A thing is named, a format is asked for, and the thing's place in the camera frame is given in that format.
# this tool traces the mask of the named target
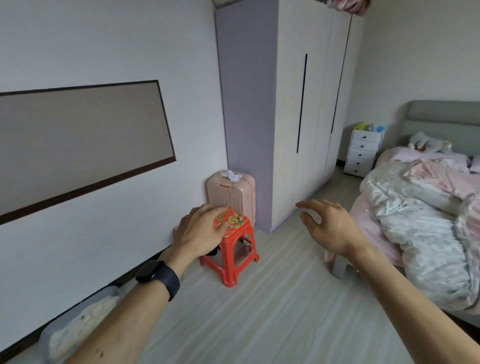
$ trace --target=purple side panel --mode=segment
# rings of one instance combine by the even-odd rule
[[[278,0],[215,13],[228,167],[256,184],[256,226],[272,227]]]

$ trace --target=gray headboard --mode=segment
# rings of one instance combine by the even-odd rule
[[[400,128],[399,143],[406,146],[417,132],[451,141],[456,153],[480,155],[480,102],[411,101]]]

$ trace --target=pink bed sheet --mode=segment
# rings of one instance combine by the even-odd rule
[[[390,161],[391,158],[392,151],[388,149],[378,157],[375,166],[379,167]],[[473,186],[476,192],[480,192],[480,174],[465,173],[464,178]],[[372,213],[372,206],[365,195],[360,194],[355,200],[350,210],[350,215],[358,223],[368,240],[382,251],[392,264],[401,267],[403,266],[402,251],[383,234],[379,222],[375,219]],[[325,253],[326,262],[331,261],[334,258],[335,254],[329,252]]]

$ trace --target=gray stuffed animal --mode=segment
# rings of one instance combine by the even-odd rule
[[[416,133],[410,137],[408,147],[425,153],[452,153],[452,143],[448,140],[430,138],[425,133]]]

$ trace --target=crumpled comforter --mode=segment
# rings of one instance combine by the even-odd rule
[[[360,185],[407,278],[437,306],[480,314],[480,196],[441,161],[390,161]]]

